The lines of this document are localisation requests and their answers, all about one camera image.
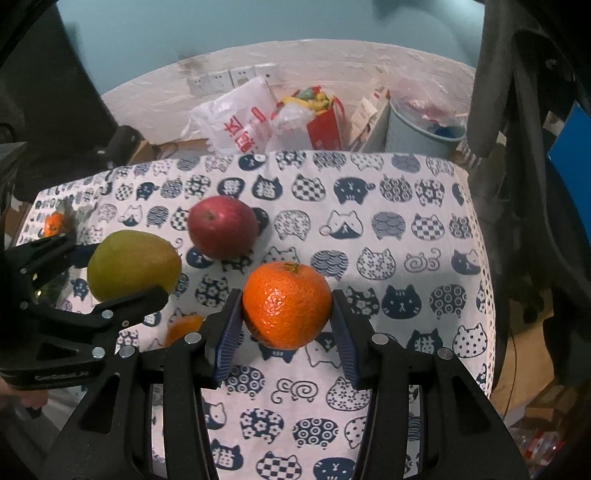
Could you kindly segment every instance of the apple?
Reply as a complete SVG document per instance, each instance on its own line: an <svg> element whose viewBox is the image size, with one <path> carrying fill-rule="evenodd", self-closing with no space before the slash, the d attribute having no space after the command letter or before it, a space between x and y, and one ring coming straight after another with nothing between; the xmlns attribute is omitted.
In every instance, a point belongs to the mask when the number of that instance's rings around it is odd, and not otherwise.
<svg viewBox="0 0 591 480"><path fill-rule="evenodd" d="M252 209L233 197L218 195L202 200L187 221L193 245L206 257L230 260L245 255L259 234Z"/></svg>

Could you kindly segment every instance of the blue bucket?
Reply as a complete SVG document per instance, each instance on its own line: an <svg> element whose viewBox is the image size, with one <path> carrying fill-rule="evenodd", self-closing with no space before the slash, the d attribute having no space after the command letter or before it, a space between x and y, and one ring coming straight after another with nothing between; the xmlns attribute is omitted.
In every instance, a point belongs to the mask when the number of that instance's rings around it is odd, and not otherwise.
<svg viewBox="0 0 591 480"><path fill-rule="evenodd" d="M452 137L441 137L427 132L404 118L390 102L390 120L386 138L386 152L414 153L451 160L454 151L466 136L461 126L449 127Z"/></svg>

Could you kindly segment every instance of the wall outlet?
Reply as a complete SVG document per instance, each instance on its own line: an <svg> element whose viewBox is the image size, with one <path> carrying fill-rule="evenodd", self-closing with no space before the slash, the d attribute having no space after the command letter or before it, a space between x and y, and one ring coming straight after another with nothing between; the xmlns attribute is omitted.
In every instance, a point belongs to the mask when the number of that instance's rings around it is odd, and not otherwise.
<svg viewBox="0 0 591 480"><path fill-rule="evenodd" d="M281 72L277 63L261 63L255 65L255 74L257 77L264 78L269 85L278 85L281 83Z"/></svg>
<svg viewBox="0 0 591 480"><path fill-rule="evenodd" d="M239 87L240 85L244 85L248 80L251 80L255 77L255 68L238 67L236 69L230 70L230 76L234 82L234 87Z"/></svg>
<svg viewBox="0 0 591 480"><path fill-rule="evenodd" d="M212 94L212 84L209 81L208 75L200 75L199 77L190 77L187 79L191 95L195 97L205 97Z"/></svg>
<svg viewBox="0 0 591 480"><path fill-rule="evenodd" d="M212 93L227 93L234 88L229 70L210 72L207 76L209 76Z"/></svg>

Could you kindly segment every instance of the cat pattern tablecloth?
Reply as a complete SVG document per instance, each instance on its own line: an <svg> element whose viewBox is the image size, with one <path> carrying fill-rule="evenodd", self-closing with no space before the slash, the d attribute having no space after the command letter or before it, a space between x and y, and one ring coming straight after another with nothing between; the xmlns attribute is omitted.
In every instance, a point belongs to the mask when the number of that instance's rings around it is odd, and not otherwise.
<svg viewBox="0 0 591 480"><path fill-rule="evenodd" d="M176 155L41 192L20 238L38 238L45 216L69 197L85 243L136 229L174 245L183 273L167 307L123 330L117 348L159 348L170 324L218 311L260 264L295 261L344 290L355 312L408 349L452 348L490 393L495 312L464 170L420 155ZM256 214L259 238L241 258L212 261L189 240L189 209L217 194L241 199ZM72 269L60 307L86 313L95 304L85 270ZM411 387L409 475L417 471L417 396ZM203 397L222 480L350 478L370 394L345 380L330 325L297 351L267 348L243 328L229 378ZM153 404L154 472L165 476L159 386Z"/></svg>

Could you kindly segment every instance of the orange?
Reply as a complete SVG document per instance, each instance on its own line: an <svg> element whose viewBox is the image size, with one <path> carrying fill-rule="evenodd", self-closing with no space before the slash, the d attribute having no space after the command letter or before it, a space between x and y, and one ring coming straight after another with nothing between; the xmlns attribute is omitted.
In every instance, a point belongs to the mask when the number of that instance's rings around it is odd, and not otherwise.
<svg viewBox="0 0 591 480"><path fill-rule="evenodd" d="M199 315L187 315L179 318L168 327L164 346L171 346L179 338L183 338L190 332L197 332L201 328L203 317Z"/></svg>
<svg viewBox="0 0 591 480"><path fill-rule="evenodd" d="M258 267L242 295L244 322L258 341L279 350L307 345L330 317L325 278L308 265L273 262Z"/></svg>
<svg viewBox="0 0 591 480"><path fill-rule="evenodd" d="M45 224L43 225L43 236L53 236L60 233L63 221L63 213L53 212L45 219Z"/></svg>

